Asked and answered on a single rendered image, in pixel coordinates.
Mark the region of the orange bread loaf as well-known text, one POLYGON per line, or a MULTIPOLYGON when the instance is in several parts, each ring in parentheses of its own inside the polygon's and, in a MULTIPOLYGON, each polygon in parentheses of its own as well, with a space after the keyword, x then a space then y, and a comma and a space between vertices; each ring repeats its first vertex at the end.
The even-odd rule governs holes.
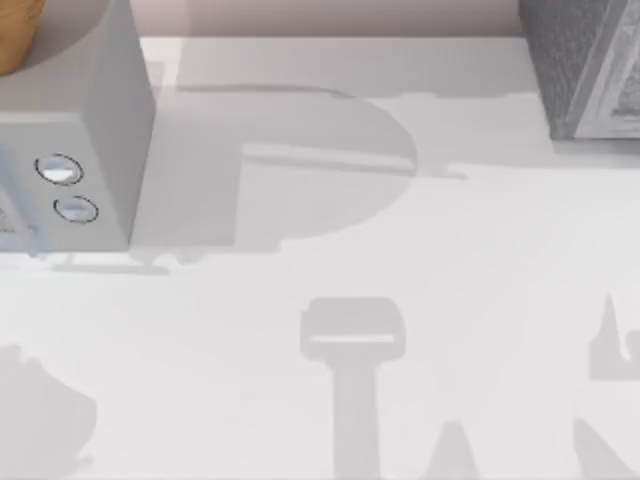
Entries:
POLYGON ((19 70, 32 48, 46 0, 0 0, 0 76, 19 70))

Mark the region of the grey cabinet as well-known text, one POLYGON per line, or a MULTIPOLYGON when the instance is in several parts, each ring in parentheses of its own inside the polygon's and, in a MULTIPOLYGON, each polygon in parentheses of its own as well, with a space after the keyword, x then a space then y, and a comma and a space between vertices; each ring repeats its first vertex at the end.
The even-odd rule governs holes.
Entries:
POLYGON ((640 0, 519 0, 554 140, 640 140, 640 0))

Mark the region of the pale microwave oven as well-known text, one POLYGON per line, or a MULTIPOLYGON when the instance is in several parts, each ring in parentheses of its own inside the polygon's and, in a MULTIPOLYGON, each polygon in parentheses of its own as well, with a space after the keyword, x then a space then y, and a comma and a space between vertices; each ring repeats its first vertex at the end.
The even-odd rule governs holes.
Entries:
POLYGON ((0 253, 126 250, 155 113, 130 0, 46 0, 24 66, 0 76, 0 253), (55 153, 80 163, 79 183, 38 175, 55 153), (63 220, 53 202, 72 196, 98 218, 63 220))

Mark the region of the small microwave knob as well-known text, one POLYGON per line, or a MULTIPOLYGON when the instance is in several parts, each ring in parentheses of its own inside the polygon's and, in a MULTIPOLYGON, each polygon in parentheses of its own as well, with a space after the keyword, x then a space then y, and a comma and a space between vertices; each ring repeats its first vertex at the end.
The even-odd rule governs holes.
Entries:
POLYGON ((83 196, 57 199, 53 202, 53 208, 63 220, 70 223, 92 223, 99 216, 96 204, 83 196))

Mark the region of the large microwave knob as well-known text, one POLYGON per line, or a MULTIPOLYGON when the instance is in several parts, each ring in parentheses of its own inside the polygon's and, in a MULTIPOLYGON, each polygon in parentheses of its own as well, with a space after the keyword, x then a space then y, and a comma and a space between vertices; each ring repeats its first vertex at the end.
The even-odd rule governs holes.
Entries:
POLYGON ((61 153, 36 158, 34 168, 42 179, 58 186, 77 184, 84 177, 80 163, 61 153))

